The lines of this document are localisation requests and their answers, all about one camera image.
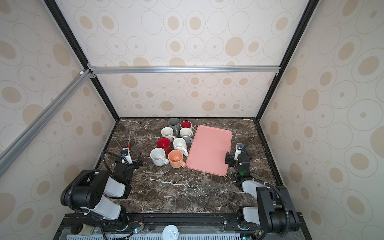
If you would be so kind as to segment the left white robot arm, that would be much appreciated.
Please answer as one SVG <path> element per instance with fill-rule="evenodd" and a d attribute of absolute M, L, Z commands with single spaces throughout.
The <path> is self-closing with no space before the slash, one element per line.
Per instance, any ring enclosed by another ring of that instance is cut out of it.
<path fill-rule="evenodd" d="M 125 208 L 112 199 L 127 199 L 132 191 L 134 170 L 143 166 L 142 155 L 132 157 L 128 148 L 119 155 L 103 151 L 101 160 L 106 169 L 83 170 L 63 190 L 63 206 L 98 220 L 113 221 L 123 225 L 129 217 Z"/>

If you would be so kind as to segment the light grey ceramic mug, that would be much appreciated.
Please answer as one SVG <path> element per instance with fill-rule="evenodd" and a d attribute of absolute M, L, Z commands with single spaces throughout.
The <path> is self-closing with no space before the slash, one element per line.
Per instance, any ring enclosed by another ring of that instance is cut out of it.
<path fill-rule="evenodd" d="M 190 128 L 182 128 L 180 130 L 180 136 L 183 138 L 187 144 L 193 142 L 193 131 Z"/>

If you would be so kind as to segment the dark grey ceramic mug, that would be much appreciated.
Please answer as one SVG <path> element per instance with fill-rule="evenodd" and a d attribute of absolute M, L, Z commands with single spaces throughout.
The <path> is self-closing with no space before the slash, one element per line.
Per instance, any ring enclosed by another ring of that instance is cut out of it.
<path fill-rule="evenodd" d="M 179 136 L 180 135 L 180 120 L 178 118 L 171 118 L 168 120 L 169 127 L 173 129 L 174 131 L 174 136 Z"/>

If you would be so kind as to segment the pinkish white ceramic mug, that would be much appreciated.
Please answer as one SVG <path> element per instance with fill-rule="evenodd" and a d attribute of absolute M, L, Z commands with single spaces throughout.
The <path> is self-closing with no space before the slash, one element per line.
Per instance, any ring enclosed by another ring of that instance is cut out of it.
<path fill-rule="evenodd" d="M 161 134 L 163 138 L 169 139 L 171 142 L 173 142 L 176 137 L 174 135 L 174 130 L 171 127 L 165 127 L 161 130 Z"/>

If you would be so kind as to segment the white ceramic mug front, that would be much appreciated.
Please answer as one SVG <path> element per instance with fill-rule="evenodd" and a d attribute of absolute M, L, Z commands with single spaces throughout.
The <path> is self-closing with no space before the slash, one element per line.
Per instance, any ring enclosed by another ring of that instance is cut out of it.
<path fill-rule="evenodd" d="M 183 121 L 181 122 L 180 124 L 181 128 L 188 128 L 188 129 L 191 129 L 192 128 L 192 123 L 190 121 Z"/>

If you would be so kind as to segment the beige ceramic mug front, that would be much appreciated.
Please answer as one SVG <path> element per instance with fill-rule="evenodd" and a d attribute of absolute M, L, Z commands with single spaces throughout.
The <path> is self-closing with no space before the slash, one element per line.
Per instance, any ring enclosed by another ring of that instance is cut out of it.
<path fill-rule="evenodd" d="M 153 164 L 157 167 L 168 165 L 170 162 L 167 159 L 166 152 L 162 148 L 155 148 L 150 153 L 150 158 Z"/>

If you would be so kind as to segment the white ceramic mug back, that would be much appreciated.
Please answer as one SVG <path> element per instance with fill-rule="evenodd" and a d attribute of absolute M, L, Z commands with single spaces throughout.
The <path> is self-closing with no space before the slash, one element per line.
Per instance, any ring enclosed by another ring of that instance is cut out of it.
<path fill-rule="evenodd" d="M 184 156 L 188 157 L 187 143 L 183 138 L 176 138 L 173 141 L 174 150 L 179 150 Z"/>

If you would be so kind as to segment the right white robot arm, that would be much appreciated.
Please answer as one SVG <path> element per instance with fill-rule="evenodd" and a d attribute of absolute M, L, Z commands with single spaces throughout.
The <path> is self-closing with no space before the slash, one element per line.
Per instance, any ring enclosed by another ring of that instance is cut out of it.
<path fill-rule="evenodd" d="M 248 222 L 260 227 L 257 240 L 267 234 L 285 237 L 300 229 L 300 220 L 289 192 L 284 186 L 274 186 L 250 175 L 252 157 L 243 150 L 232 156 L 226 153 L 225 163 L 236 169 L 234 185 L 257 200 L 256 207 L 239 208 L 239 222 Z"/>

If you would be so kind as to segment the beige ceramic mug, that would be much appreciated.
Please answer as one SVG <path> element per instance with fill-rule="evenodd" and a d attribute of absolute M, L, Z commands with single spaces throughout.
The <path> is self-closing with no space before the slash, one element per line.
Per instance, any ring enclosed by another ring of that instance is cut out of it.
<path fill-rule="evenodd" d="M 173 150 L 168 154 L 170 165 L 175 168 L 185 168 L 184 155 L 180 150 Z"/>
<path fill-rule="evenodd" d="M 157 167 L 168 165 L 170 162 L 167 159 L 166 152 L 162 148 L 155 148 L 150 153 L 150 158 L 153 164 Z"/>

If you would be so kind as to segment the beige ceramic mug back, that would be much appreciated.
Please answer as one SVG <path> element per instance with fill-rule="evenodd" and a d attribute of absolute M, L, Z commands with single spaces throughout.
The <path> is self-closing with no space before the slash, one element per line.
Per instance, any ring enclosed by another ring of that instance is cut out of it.
<path fill-rule="evenodd" d="M 170 165 L 175 168 L 185 168 L 184 155 L 180 150 L 173 150 L 168 154 Z"/>

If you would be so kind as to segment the red ceramic mug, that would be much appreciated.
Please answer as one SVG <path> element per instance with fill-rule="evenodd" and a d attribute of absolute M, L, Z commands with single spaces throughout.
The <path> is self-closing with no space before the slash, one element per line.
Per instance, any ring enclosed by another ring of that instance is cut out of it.
<path fill-rule="evenodd" d="M 157 142 L 158 148 L 161 148 L 165 151 L 166 155 L 168 155 L 171 151 L 171 141 L 168 138 L 161 138 Z"/>

